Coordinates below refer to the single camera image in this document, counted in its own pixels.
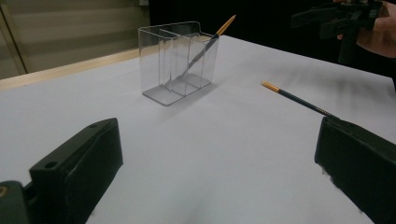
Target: acrylic pen holder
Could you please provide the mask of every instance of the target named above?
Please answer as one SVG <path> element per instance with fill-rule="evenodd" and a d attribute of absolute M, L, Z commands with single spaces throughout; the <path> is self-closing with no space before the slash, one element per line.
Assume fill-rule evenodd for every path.
<path fill-rule="evenodd" d="M 142 92 L 162 105 L 212 82 L 219 38 L 196 21 L 142 27 L 139 33 Z"/>

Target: white tabletop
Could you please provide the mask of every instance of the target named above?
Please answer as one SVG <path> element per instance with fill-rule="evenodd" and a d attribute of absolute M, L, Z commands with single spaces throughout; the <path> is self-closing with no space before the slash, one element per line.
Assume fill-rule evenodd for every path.
<path fill-rule="evenodd" d="M 314 163 L 323 116 L 262 80 L 396 143 L 390 78 L 222 36 L 213 83 L 170 106 L 138 59 L 0 91 L 0 182 L 117 118 L 124 164 L 88 223 L 372 223 Z"/>

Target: hand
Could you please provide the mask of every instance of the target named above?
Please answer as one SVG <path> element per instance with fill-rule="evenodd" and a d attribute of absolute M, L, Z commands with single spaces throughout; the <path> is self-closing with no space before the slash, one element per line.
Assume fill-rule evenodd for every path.
<path fill-rule="evenodd" d="M 361 29 L 357 44 L 372 53 L 396 58 L 396 5 L 383 2 L 372 31 Z"/>

